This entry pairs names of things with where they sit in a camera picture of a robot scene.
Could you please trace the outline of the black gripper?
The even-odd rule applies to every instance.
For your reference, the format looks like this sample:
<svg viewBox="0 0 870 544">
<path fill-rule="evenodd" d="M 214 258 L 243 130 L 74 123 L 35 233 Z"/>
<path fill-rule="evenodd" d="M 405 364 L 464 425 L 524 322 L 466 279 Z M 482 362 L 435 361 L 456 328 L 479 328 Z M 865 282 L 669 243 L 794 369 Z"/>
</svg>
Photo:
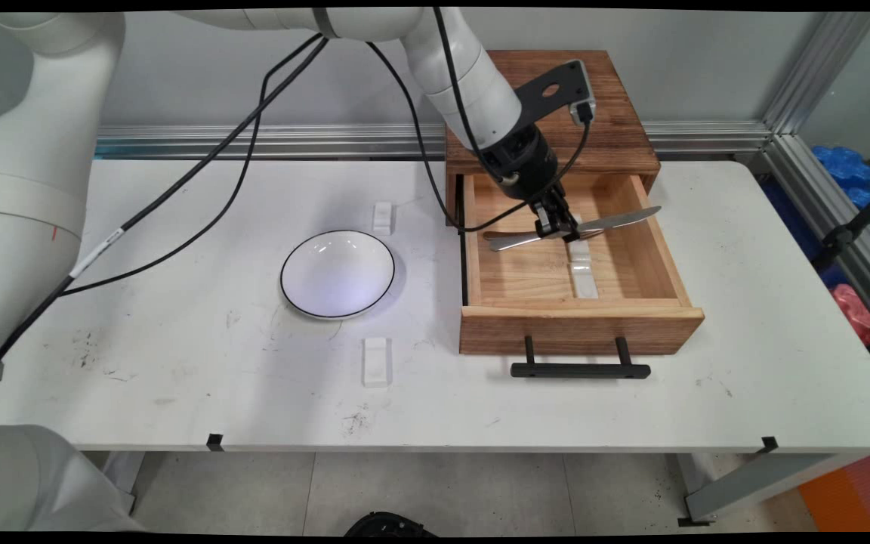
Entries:
<svg viewBox="0 0 870 544">
<path fill-rule="evenodd" d="M 559 162 L 535 123 L 481 148 L 480 155 L 505 196 L 532 203 L 539 238 L 579 236 L 578 222 L 571 214 L 563 186 L 553 184 L 545 189 L 556 177 Z"/>
</svg>

